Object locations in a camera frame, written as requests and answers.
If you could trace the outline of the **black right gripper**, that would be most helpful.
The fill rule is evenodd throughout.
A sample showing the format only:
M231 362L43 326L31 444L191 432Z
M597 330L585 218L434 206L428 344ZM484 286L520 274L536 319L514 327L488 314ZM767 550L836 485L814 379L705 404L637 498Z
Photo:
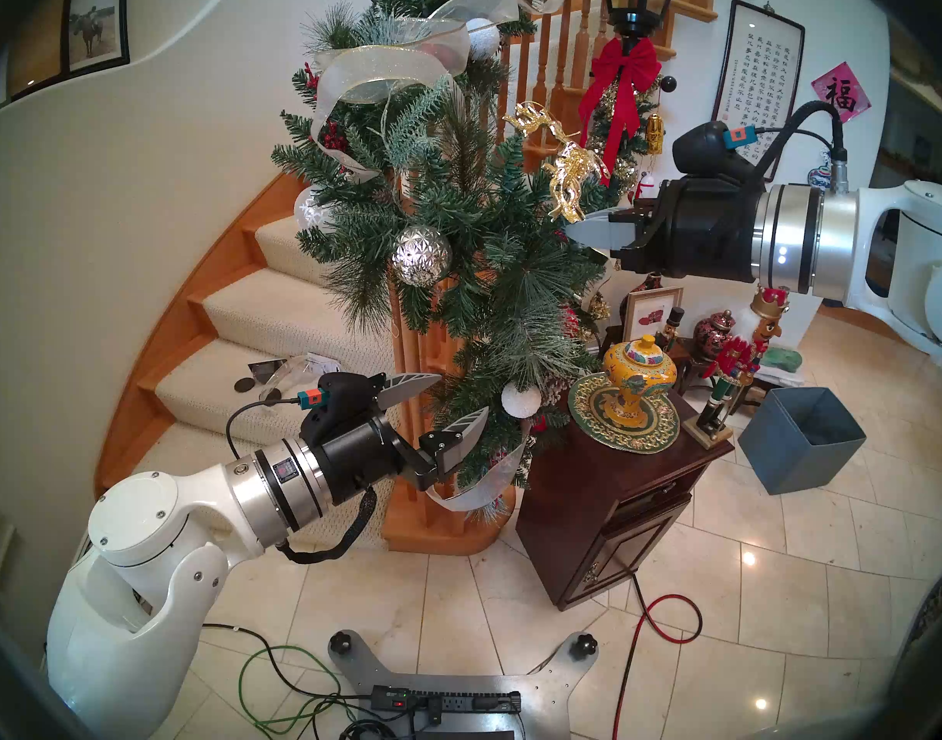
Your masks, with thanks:
M611 250L624 270L754 282L753 233L765 195L765 187L744 190L722 178L663 180L654 205L589 213L566 224L565 233Z

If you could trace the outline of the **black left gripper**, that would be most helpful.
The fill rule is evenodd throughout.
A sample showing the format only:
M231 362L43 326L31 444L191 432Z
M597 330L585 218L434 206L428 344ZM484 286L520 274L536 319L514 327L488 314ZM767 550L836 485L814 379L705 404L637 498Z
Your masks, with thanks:
M404 372L369 377L379 409L391 409L428 390L437 373ZM443 429L430 430L414 448L395 432L381 412L357 412L336 420L331 410L310 412L310 454L334 506L353 499L387 476L404 474L420 490L446 479L478 445L487 426L485 405Z

